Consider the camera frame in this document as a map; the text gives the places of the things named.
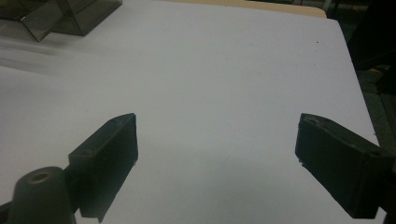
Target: transparent acrylic container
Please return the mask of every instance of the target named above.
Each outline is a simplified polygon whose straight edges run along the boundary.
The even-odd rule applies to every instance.
[[[65,17],[53,32],[86,35],[121,4],[121,0],[59,0]]]
[[[56,0],[0,0],[0,35],[40,41],[63,17]]]
[[[0,0],[0,35],[41,41],[50,32],[86,35],[121,0]]]

